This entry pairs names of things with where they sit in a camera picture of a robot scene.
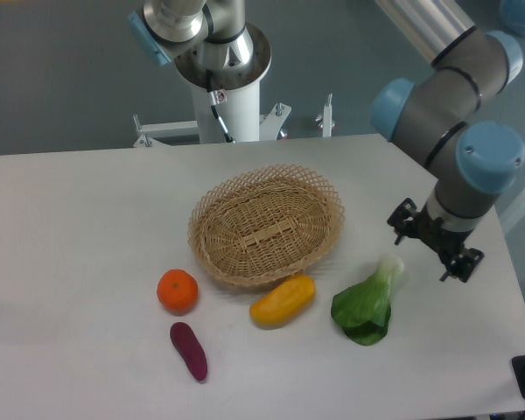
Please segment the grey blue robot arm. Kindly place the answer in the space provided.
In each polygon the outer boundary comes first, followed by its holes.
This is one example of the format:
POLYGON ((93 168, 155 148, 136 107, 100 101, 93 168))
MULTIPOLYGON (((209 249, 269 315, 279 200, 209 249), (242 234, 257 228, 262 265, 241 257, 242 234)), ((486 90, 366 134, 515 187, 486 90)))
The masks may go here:
MULTIPOLYGON (((389 216, 399 238, 432 249, 447 277, 466 281, 483 259, 466 238, 515 180, 522 138, 468 117, 522 70, 522 49, 506 33, 480 31, 453 1, 382 1, 380 7, 433 68, 421 84, 391 81, 374 99, 373 127, 431 173, 422 208, 406 199, 389 216)), ((144 54, 172 63, 192 89, 204 144, 277 139, 287 108, 259 115, 259 83, 270 44, 245 19, 241 1, 147 1, 128 17, 144 54)))

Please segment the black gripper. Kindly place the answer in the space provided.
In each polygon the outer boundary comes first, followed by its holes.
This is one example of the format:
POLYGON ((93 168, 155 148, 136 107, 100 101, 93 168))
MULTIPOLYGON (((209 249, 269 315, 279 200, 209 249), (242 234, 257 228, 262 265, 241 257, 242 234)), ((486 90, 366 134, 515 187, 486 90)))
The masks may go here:
POLYGON ((445 267, 440 282, 453 277, 467 283, 484 259, 484 253, 476 248, 465 248, 464 242, 472 230, 448 230, 443 227, 443 221, 441 217, 432 218, 426 207, 419 212, 411 198, 406 198, 387 219, 396 235, 395 245, 404 238, 419 239, 437 253, 445 267))

